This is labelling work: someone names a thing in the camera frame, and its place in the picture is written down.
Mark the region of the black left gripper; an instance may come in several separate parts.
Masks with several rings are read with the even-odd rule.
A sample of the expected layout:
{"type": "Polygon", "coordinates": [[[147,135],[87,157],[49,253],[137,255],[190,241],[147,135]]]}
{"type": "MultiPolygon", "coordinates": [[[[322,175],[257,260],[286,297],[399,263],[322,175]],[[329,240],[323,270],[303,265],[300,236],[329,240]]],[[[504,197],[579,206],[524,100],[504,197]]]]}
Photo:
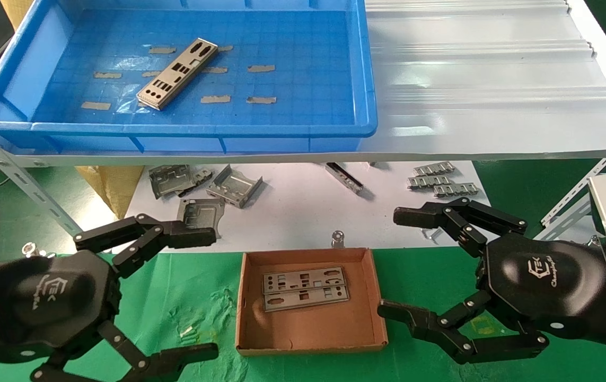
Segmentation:
{"type": "Polygon", "coordinates": [[[120,300],[116,272],[91,251],[0,263],[0,363],[50,356],[31,381],[94,381],[64,367],[105,340],[130,365],[120,381],[177,381],[187,365],[218,357],[216,343],[143,354],[113,323],[120,300]]]}

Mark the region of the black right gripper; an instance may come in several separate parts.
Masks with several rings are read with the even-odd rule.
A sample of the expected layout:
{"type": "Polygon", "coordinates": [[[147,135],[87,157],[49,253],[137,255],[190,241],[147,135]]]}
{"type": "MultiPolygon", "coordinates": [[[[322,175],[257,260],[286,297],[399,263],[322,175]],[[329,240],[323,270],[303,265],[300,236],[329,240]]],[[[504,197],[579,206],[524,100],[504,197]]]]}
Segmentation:
{"type": "Polygon", "coordinates": [[[412,338],[438,345],[458,364],[535,358],[549,345],[539,331],[606,345],[606,261],[598,250],[528,239],[526,221],[467,197],[400,206],[393,221],[442,228],[472,258],[483,255],[478,288],[484,291],[444,314],[380,300],[377,314],[405,324],[412,338]],[[501,237],[487,244],[477,228],[501,237]],[[473,340],[459,331],[486,309],[517,334],[473,340]]]}

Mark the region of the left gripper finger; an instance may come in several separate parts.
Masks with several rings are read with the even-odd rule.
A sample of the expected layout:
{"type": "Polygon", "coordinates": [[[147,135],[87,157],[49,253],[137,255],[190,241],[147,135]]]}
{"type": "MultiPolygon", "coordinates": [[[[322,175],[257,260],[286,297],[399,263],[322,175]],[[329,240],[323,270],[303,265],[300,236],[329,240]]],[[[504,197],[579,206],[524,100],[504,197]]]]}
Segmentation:
{"type": "Polygon", "coordinates": [[[166,247],[206,247],[216,242],[214,228],[188,228],[181,221],[159,221],[146,214],[131,216],[73,237],[77,250],[101,253],[129,244],[113,258],[113,269],[128,278],[166,247]]]}

